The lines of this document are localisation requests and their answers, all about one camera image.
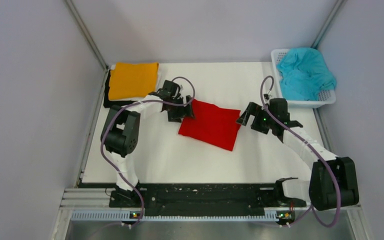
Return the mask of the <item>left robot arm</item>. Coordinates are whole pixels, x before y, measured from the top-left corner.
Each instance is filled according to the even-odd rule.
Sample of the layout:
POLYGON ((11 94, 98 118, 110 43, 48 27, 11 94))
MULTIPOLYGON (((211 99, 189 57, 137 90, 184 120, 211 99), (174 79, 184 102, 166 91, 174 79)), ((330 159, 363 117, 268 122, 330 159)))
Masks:
POLYGON ((100 153, 116 173, 114 199, 122 200, 129 207, 145 207, 134 160, 130 156, 139 142, 141 121, 162 112, 167 113, 170 122, 180 123, 183 118, 194 116, 192 102, 196 90, 192 87, 192 94, 183 96, 183 87, 177 80, 177 77, 165 80, 160 89, 143 99, 125 106, 112 106, 107 114, 100 136, 100 153))

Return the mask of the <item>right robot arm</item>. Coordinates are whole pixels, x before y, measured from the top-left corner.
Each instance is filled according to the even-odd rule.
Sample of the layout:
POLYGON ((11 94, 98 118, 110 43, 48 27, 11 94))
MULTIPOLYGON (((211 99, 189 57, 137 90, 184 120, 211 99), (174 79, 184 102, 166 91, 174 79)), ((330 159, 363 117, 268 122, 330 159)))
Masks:
POLYGON ((293 199, 310 202, 318 211, 347 207, 359 203, 356 166, 350 157, 339 157, 314 140, 303 125, 292 120, 284 98, 272 98, 263 106, 250 102, 236 123, 246 126, 250 116, 251 129, 272 133, 294 151, 311 171, 309 180, 297 177, 275 182, 273 200, 287 206, 293 199))

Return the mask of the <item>red t-shirt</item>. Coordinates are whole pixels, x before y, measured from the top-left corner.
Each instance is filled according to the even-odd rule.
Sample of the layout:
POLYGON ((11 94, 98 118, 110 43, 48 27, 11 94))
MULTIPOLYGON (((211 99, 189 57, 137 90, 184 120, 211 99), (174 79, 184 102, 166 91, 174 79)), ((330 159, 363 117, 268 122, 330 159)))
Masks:
POLYGON ((212 103, 193 100, 194 118, 183 119, 178 134, 204 143, 233 151, 240 125, 239 109, 222 108, 212 103))

